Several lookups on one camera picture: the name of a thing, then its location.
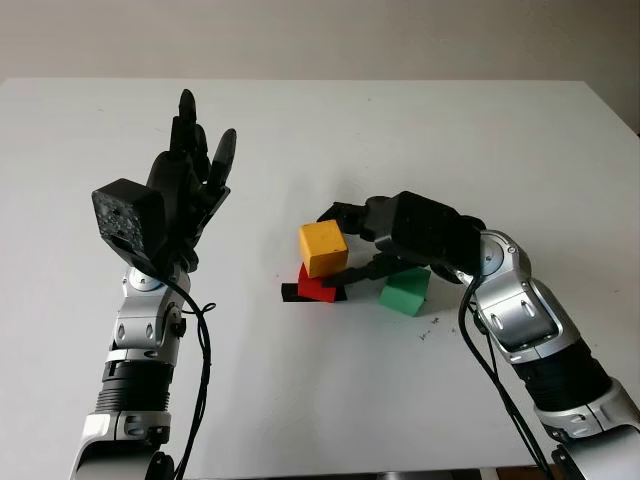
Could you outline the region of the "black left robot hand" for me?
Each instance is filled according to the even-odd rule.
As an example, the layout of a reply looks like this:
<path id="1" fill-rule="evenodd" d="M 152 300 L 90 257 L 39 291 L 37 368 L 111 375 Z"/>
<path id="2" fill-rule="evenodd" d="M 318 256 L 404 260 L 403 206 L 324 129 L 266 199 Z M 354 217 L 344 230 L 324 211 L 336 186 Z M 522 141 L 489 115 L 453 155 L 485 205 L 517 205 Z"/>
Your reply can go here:
<path id="1" fill-rule="evenodd" d="M 236 141 L 236 130 L 226 130 L 209 156 L 206 133 L 197 122 L 195 97 L 188 89 L 182 91 L 169 149 L 154 161 L 147 186 L 158 191 L 164 202 L 167 243 L 163 253 L 189 273 L 197 269 L 195 248 L 204 228 L 230 193 L 226 181 Z"/>

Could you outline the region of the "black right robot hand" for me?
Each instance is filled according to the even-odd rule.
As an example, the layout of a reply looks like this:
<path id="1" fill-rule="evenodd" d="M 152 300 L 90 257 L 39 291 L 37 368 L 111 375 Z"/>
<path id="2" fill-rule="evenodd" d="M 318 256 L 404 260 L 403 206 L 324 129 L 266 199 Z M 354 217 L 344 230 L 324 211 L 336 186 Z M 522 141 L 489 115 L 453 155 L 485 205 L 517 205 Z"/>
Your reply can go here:
<path id="1" fill-rule="evenodd" d="M 336 221 L 342 233 L 378 250 L 367 264 L 327 276 L 324 287 L 377 280 L 417 267 L 429 267 L 450 283 L 460 282 L 459 272 L 480 272 L 484 223 L 409 191 L 370 197 L 361 206 L 335 202 L 320 219 Z"/>

